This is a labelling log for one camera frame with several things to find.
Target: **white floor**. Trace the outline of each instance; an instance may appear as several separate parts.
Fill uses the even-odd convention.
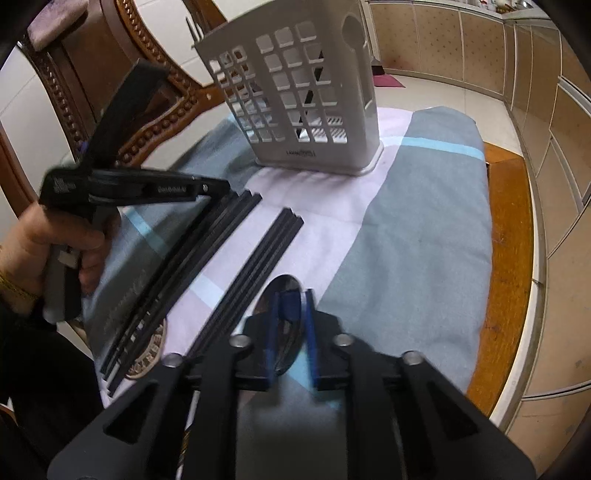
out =
[[[485,142],[519,155],[521,147],[502,101],[461,87],[395,75],[405,88],[377,88],[378,106],[417,111],[447,106],[474,119]]]

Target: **hand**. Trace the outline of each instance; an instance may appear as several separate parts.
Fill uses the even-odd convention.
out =
[[[51,245],[69,245],[80,250],[80,283],[82,292],[92,293],[98,286],[111,250],[111,242],[121,224],[119,215],[105,223],[104,231],[92,228],[90,223],[69,213],[48,210],[38,203],[31,204],[20,216],[18,223],[8,232],[0,250],[0,273],[16,286],[36,296],[43,294],[43,272]],[[24,302],[15,305],[15,295],[2,291],[17,313],[26,313]]]

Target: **wooden chair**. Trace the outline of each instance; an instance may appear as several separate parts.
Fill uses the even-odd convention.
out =
[[[212,0],[183,1],[205,32],[226,21]],[[148,31],[134,0],[90,0],[87,13],[45,50],[34,51],[26,38],[21,50],[49,95],[75,160],[138,59],[166,65],[170,75],[144,114],[134,120],[134,133],[119,150],[118,164],[141,165],[158,145],[223,102],[213,84],[197,83],[168,56]],[[37,197],[1,125],[0,184],[17,215]]]

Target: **finger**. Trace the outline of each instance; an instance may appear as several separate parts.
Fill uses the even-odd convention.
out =
[[[89,294],[99,286],[100,276],[103,273],[105,264],[101,263],[88,268],[81,268],[78,278],[82,286],[82,293]]]
[[[105,243],[103,243],[99,248],[82,252],[80,266],[82,268],[87,268],[104,263],[111,252],[111,244],[111,240],[107,238]]]
[[[59,210],[48,210],[35,204],[21,217],[24,241],[37,245],[69,245],[79,250],[99,248],[105,241],[103,232],[94,230],[88,220]]]
[[[80,260],[81,268],[90,268],[95,265],[100,265],[105,262],[105,258],[108,255],[108,251],[105,251],[105,247],[99,247],[94,250],[87,250],[82,253],[82,259]]]

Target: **gold bracelet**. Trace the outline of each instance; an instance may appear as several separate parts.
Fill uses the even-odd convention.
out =
[[[19,297],[31,300],[33,302],[37,301],[39,298],[37,295],[33,295],[32,293],[23,290],[21,287],[12,283],[9,279],[7,279],[4,275],[0,273],[0,287],[4,287],[7,290],[10,290],[14,294],[18,295]]]

